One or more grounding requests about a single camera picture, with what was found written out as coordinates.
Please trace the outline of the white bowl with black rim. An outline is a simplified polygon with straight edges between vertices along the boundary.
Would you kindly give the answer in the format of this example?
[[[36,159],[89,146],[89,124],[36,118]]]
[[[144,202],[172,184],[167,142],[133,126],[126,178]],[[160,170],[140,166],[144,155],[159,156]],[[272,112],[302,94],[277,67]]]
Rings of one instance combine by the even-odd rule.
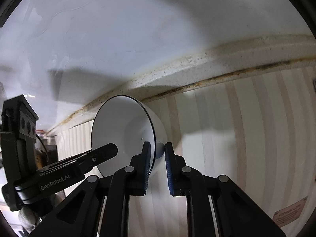
[[[117,95],[105,101],[93,121],[91,146],[96,149],[113,143],[118,154],[98,165],[100,174],[107,177],[129,165],[132,157],[141,153],[144,142],[150,143],[150,174],[154,174],[167,142],[159,117],[131,96]]]

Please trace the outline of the brown label card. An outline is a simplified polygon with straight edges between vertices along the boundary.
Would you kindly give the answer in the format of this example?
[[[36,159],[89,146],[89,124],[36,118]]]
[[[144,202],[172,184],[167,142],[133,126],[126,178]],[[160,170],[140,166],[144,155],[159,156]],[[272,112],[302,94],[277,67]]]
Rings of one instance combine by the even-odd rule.
[[[276,211],[273,216],[274,223],[281,228],[297,220],[302,213],[307,199],[308,197],[306,196],[300,201]]]

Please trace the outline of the striped pastel table mat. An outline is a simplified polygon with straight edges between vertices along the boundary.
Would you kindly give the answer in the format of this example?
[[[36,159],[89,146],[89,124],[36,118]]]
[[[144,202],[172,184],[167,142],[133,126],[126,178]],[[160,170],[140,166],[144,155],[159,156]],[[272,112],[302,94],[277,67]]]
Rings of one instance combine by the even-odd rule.
[[[175,153],[229,176],[270,217],[300,203],[296,236],[315,209],[315,62],[149,102]]]

